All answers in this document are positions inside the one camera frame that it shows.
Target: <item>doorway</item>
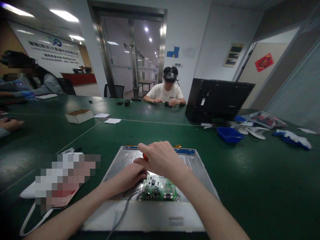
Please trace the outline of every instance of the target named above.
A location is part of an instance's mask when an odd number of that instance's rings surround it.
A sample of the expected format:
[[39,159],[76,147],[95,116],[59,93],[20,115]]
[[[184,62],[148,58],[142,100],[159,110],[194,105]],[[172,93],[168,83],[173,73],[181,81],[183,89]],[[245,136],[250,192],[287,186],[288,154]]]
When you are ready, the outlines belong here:
[[299,28],[255,42],[240,71],[239,82],[256,84],[243,108],[250,108]]
[[105,4],[95,16],[107,82],[123,86],[127,98],[142,98],[163,71],[166,10]]

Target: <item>person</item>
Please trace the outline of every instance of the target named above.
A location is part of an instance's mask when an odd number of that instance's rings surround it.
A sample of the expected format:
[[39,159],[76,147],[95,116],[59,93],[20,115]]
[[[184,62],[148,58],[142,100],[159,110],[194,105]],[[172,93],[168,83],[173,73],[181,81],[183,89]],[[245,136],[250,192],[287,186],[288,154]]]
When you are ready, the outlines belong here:
[[11,119],[10,121],[8,121],[8,118],[0,119],[0,139],[18,130],[23,123],[24,121],[16,119]]
[[47,221],[25,239],[68,239],[110,197],[146,178],[145,170],[170,179],[197,211],[210,239],[249,239],[228,210],[206,189],[168,141],[138,148],[149,161],[137,158],[115,177]]
[[[2,56],[1,63],[9,68],[18,68],[23,74],[18,80],[28,86],[35,95],[64,94],[56,77],[24,53],[8,50]],[[22,94],[14,82],[1,81],[0,97],[22,97]]]
[[186,105],[180,86],[175,84],[178,76],[176,67],[166,67],[163,70],[164,83],[159,83],[150,90],[143,100],[151,103],[169,102],[169,106]]

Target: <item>white t-shirt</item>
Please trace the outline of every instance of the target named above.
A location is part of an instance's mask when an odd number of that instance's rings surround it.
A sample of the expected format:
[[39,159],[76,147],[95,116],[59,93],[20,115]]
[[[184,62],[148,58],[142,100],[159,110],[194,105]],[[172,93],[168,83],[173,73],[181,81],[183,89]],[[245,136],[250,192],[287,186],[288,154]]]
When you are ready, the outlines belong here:
[[147,93],[147,96],[151,99],[160,98],[163,102],[170,102],[174,98],[178,100],[183,98],[181,88],[178,85],[174,84],[170,91],[166,91],[164,83],[155,85],[150,92]]

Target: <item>blue circuit strip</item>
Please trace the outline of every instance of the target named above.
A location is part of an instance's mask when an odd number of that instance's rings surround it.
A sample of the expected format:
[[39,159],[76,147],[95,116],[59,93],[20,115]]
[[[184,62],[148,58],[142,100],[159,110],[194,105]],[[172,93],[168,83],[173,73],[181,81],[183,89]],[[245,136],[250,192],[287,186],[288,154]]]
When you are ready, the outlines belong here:
[[[138,150],[137,146],[124,146],[123,149]],[[188,148],[174,148],[177,154],[196,155],[196,150]]]

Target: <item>circuit board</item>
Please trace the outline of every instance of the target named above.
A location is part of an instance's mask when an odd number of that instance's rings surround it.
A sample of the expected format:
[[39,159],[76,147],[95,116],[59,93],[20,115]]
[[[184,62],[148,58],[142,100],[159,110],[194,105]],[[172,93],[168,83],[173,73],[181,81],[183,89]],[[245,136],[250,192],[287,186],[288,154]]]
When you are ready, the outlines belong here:
[[148,175],[143,180],[141,201],[178,201],[176,186],[168,179],[159,175]]

